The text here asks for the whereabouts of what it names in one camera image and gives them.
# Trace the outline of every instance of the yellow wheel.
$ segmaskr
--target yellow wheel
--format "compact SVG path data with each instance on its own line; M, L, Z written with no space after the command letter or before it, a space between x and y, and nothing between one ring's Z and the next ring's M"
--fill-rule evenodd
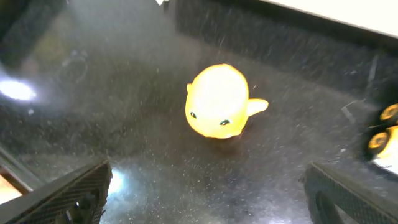
M369 141L369 152L374 156L382 152L387 146L389 138L390 135L387 132L382 132L373 136L372 139Z
M380 115L380 120L388 125L398 124L398 103L387 107Z

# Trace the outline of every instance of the granite countertop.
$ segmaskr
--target granite countertop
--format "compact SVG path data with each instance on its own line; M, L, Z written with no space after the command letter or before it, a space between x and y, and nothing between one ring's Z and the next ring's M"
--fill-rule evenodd
M260 2L33 0L0 58L35 97L1 97L0 142L46 182L108 158L102 223L311 223L310 161L398 194L363 159L397 100L397 54L374 36ZM270 103L240 139L185 120L186 84L217 63Z

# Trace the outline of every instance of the toy body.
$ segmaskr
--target toy body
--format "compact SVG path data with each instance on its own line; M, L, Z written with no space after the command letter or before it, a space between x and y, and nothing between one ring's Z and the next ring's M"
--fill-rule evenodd
M214 65L187 85L185 116L199 134L230 138L241 134L248 117L268 107L261 99L249 99L249 88L241 72L230 65Z
M369 152L373 155L372 162L398 175L398 104L386 108L380 120L388 128L372 137Z

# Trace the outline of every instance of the toy flipper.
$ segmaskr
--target toy flipper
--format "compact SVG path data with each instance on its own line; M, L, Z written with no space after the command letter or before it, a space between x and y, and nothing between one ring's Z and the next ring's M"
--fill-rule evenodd
M191 88L192 88L192 84L188 84L187 85L187 92L189 93L189 91L191 91Z
M249 99L247 115L252 116L258 112L265 111L268 107L268 102L262 99Z

